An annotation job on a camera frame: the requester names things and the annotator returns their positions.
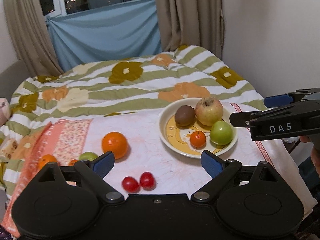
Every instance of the green fruit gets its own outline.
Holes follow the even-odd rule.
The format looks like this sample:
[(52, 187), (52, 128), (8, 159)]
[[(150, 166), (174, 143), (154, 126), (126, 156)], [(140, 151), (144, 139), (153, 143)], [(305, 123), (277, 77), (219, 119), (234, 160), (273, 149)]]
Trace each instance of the green fruit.
[(217, 145), (226, 145), (233, 139), (233, 130), (225, 121), (218, 121), (212, 125), (210, 139)]
[(93, 161), (96, 158), (98, 158), (98, 155), (96, 155), (93, 152), (85, 152), (79, 156), (80, 161), (86, 161), (86, 160)]

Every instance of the silver bolt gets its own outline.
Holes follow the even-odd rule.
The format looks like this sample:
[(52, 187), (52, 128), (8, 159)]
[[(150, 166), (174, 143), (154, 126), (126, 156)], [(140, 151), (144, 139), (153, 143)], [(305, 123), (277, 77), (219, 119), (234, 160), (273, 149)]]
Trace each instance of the silver bolt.
[(106, 194), (106, 198), (109, 199), (109, 200), (116, 200), (116, 199), (121, 198), (121, 196), (122, 195), (119, 192), (116, 192), (116, 191), (111, 191), (111, 192)]
[(161, 199), (154, 199), (154, 200), (153, 200), (153, 203), (155, 203), (155, 204), (160, 204), (161, 202), (162, 202)]
[(198, 191), (198, 192), (194, 193), (193, 196), (198, 200), (206, 200), (210, 197), (210, 195), (204, 191)]

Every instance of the white bowl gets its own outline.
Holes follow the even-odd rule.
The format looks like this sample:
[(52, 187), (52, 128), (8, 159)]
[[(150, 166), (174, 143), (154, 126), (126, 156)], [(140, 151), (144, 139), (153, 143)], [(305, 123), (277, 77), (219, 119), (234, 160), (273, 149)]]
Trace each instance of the white bowl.
[[(178, 108), (183, 105), (195, 108), (196, 104), (200, 99), (201, 98), (185, 98), (175, 101), (169, 104), (160, 113), (158, 120), (159, 135), (163, 143), (167, 147), (169, 147), (177, 153), (180, 153), (181, 155), (196, 159), (201, 158), (201, 153), (204, 150), (209, 150), (210, 152), (215, 153), (215, 155), (217, 156), (221, 155), (230, 150), (238, 139), (237, 128), (233, 127), (229, 121), (231, 113), (225, 107), (223, 108), (222, 119), (225, 122), (229, 123), (233, 129), (233, 140), (227, 145), (217, 146), (216, 144), (214, 144), (209, 137), (211, 127), (203, 126), (197, 121), (193, 125), (190, 125), (185, 129), (177, 128), (174, 121), (174, 115), (177, 112)], [(202, 130), (207, 136), (206, 144), (198, 149), (195, 149), (190, 145), (190, 141), (188, 140), (187, 135), (188, 133), (191, 134), (193, 131), (196, 130)]]

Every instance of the bowl rim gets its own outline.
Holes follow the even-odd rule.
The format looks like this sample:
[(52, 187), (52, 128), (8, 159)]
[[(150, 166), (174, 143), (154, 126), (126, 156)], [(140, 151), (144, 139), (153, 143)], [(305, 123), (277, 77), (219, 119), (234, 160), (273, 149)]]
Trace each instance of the bowl rim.
[[(164, 112), (169, 108), (169, 107), (172, 107), (173, 104), (177, 104), (178, 102), (183, 102), (183, 101), (189, 101), (190, 99), (201, 99), (201, 98), (183, 98), (183, 99), (179, 99), (177, 101), (174, 101), (174, 102), (171, 102), (170, 104), (168, 104), (162, 111), (161, 113), (159, 114), (159, 118), (158, 118), (158, 121), (157, 121), (157, 127), (158, 127), (158, 133), (159, 133), (159, 136), (160, 136), (160, 139), (161, 141), (169, 148), (171, 149), (172, 151), (174, 152), (177, 152), (181, 155), (184, 155), (186, 157), (189, 157), (189, 158), (193, 158), (193, 159), (200, 159), (201, 158), (201, 155), (193, 155), (193, 154), (189, 154), (189, 153), (185, 153), (185, 152), (182, 152), (180, 151), (179, 149), (173, 147), (167, 140), (166, 138), (164, 138), (164, 136), (162, 135), (162, 132), (161, 132), (161, 127), (160, 127), (160, 121), (161, 121), (161, 117), (164, 115)], [(217, 156), (219, 155), (222, 155), (224, 154), (225, 152), (227, 152), (228, 150), (230, 150), (237, 142), (238, 140), (238, 130), (236, 127), (233, 127), (234, 130), (236, 131), (235, 134), (234, 134), (234, 137), (232, 139), (232, 141), (229, 143), (229, 145), (224, 149), (224, 151), (222, 153), (219, 154), (216, 153)]]

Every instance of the brown kiwi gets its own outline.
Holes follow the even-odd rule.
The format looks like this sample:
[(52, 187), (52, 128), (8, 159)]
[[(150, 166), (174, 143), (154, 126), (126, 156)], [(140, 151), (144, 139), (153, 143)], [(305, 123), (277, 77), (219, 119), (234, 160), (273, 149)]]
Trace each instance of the brown kiwi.
[(177, 125), (188, 126), (195, 120), (196, 111), (191, 106), (180, 106), (177, 110), (174, 120)]

